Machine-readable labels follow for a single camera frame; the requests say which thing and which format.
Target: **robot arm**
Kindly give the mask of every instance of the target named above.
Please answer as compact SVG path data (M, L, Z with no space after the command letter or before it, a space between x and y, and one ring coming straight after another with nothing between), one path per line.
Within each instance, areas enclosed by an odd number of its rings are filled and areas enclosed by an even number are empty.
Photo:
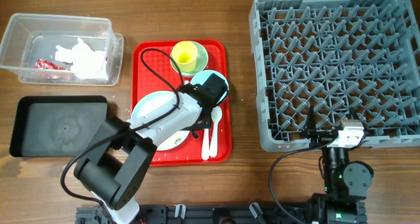
M133 196L140 187L157 147L181 129L210 127L212 109L225 97L227 85L217 75L211 75L203 85L182 85L178 88L179 106L168 116L147 128L130 133L92 149L80 158L74 176L83 186L101 199L117 223L129 223L138 212ZM112 135L144 125L170 111L176 98L151 113L128 120L107 119L94 135L91 145ZM124 163L108 152L123 149L128 157Z

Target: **wood grain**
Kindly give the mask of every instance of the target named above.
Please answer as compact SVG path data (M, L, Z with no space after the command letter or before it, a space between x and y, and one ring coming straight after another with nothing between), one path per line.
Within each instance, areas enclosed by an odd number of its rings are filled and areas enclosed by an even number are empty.
M93 206L69 197L59 177L67 158L12 158L9 143L16 105L26 95L104 95L121 119L129 117L132 51L143 41L214 38L226 47L232 86L233 152L222 164L152 168L136 199L141 204L272 203L268 170L279 154L259 144L255 107L255 65L248 14L253 0L0 0L0 33L16 12L109 18L125 38L120 82L115 87L28 85L0 70L0 223L73 223L75 209ZM420 4L413 1L419 14ZM282 162L274 182L282 201L305 201L323 191L319 152ZM350 153L375 170L366 200L370 223L418 223L420 220L420 148L360 148ZM71 175L69 188L88 192Z

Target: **red tray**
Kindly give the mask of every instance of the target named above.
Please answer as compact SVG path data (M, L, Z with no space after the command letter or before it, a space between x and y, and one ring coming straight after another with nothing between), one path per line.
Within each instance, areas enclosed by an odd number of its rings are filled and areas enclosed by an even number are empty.
M171 54L173 46L178 41L151 41L137 45L133 53L133 86L131 95L131 112L137 102L144 96L155 91L171 89L160 79L149 72L140 61L140 53L147 48L157 48ZM223 74L226 79L228 72L226 68L226 53L222 43L214 39L192 40L202 44L209 53L209 63L206 70L216 70ZM159 75L164 77L175 88L180 85L179 75L172 69L169 59L158 52L147 52L144 54L144 61ZM191 78L184 76L184 81L191 81ZM193 138L191 133L179 146L166 151L157 151L151 166L178 166L190 164L214 164L226 160L232 151L232 135L230 132L230 106L229 98L219 105L223 111L222 120L219 122L218 152L215 158L207 161L201 159L201 146L203 144L203 131L197 131L198 139Z

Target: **spoon head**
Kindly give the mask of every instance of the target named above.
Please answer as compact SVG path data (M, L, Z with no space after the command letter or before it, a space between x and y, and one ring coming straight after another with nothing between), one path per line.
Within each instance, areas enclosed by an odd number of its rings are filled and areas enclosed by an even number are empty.
M223 114L222 109L219 106L216 106L211 111L211 119L214 122L219 122L222 119L222 114Z

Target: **wire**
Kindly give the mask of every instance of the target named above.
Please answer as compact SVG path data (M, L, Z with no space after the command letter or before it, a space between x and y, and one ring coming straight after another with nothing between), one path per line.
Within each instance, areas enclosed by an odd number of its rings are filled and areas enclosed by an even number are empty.
M95 149L95 148L97 148L97 147L99 147L100 145L103 145L104 143L107 143L107 142L110 142L110 141L113 141L113 140L116 140L116 139L119 139L119 138L122 138L122 137L124 137L124 136L128 136L128 135L130 135L130 134L132 134L132 133L135 133L136 131L138 131L138 130L141 130L141 129L144 129L144 128L147 128L147 127L149 127L150 125L152 125L153 123L155 123L155 122L157 122L157 121L160 121L160 120L162 120L162 119L164 119L166 116L168 116L169 114L171 114L172 112L174 112L178 107L179 107L179 104L180 104L180 97L179 97L179 94L178 94L178 92L177 92L177 90L166 80L166 79L164 79L163 77L161 77L158 73L156 73L154 70L152 70L151 69L151 67L149 67L149 65L147 65L147 63L144 61L144 59L143 59L143 56L144 56L144 54L145 53L147 53L148 51L157 51L157 52L159 52L159 53L162 53L163 55L165 55L165 56L167 56L169 59L171 59L171 61L173 62L173 64L175 65L175 67L177 68L177 71L178 71L178 73L179 73L179 76L180 76L180 80L181 80L181 85L184 85L184 80L183 80L183 78L182 78L182 74L181 74L181 71L180 71L180 69L179 69L179 67L178 67L178 65L177 65L177 63L175 62L175 60L170 56L170 55L168 55L166 52L164 52L164 51L162 51L162 50L160 50L160 49L154 49L154 48L149 48L149 49L146 49L146 50L144 50L143 52L142 52L142 54L140 55L140 60L142 61L142 63L143 63L143 65L144 65L144 67L146 67L146 69L148 69L149 71L151 71L151 73L153 73L153 75L155 75L156 77L158 77L163 83L165 83L166 85L168 85L171 89L172 89L172 91L174 92L174 94L175 94L175 96L176 96L176 98L177 98L177 101L176 101L176 103L175 103L175 105L174 105L174 107L172 107L172 109L170 109L168 112L166 112L166 113L164 113L164 114L162 114L161 116L159 116L159 117L157 117L156 119L154 119L154 120L151 120L150 122L148 122L148 123L145 123L144 125L142 125L142 126L138 126L138 127L136 127L136 128L132 128L132 129L129 129L129 130L127 130L127 131L125 131L125 132L123 132L123 133L120 133L120 134L117 134L117 135L113 135L113 136L110 136L110 137L108 137L108 138L106 138L106 139L103 139L103 140L101 140L101 141L99 141L99 142L97 142L97 143L95 143L95 144L93 144L93 145L91 145L91 146L89 146L88 148L86 148L85 150L83 150L82 152L80 152L78 155L76 155L68 164L67 164L67 166L63 169L63 172L61 173L61 177L60 177L60 184L61 184L61 187L63 188L63 190L67 193L67 194L69 194L70 196L72 196L72 197L74 197L74 198L78 198L78 199L82 199L82 200L88 200L88 201L94 201L94 202L97 202L101 207L102 207L102 209L106 212L106 214L108 215L108 217L110 218L110 220L111 220L111 222L112 223L115 223L115 221L112 219L112 216L110 215L110 213L108 212L108 209L106 208L106 207L104 207L104 202L102 201L102 200L100 200L100 199L98 199L98 198L92 198L92 197L88 197L88 196L83 196L83 195L80 195L80 194L76 194L76 193L74 193L74 192L72 192L68 187L67 187L67 185L66 185L66 175L67 175L67 172L69 171L69 169L71 168L71 166L72 165L74 165L81 157L83 157L84 155L86 155L88 152L90 152L90 151L92 151L93 149Z
M279 158L277 158L276 161L274 161L274 163L272 164L272 166L270 168L270 172L268 173L268 187L270 188L271 196L273 197L273 199L276 202L276 204L279 207L279 209L281 209L284 213L286 213L290 218L292 218L293 220L295 220L299 224L306 224L306 223L304 223L303 221L297 219L297 217L295 217L294 215L291 215L288 211L286 211L286 209L280 204L280 202L277 199L276 194L274 193L274 189L273 189L273 185L272 185L272 176L273 176L274 168L276 167L277 163L280 162L281 159L283 159L283 158L285 158L285 157L287 157L289 155L296 154L296 153L299 153L299 152L306 152L306 151L311 151L311 150L325 148L328 145L330 145L333 141L334 141L334 139L330 143L327 143L327 144L322 145L322 146L312 147L312 148L302 148L302 149L294 150L294 151L288 152L286 154L283 154Z
M321 160L322 160L322 155L320 156L320 159L318 159L318 168L320 169L322 179L325 179L324 172L322 171Z

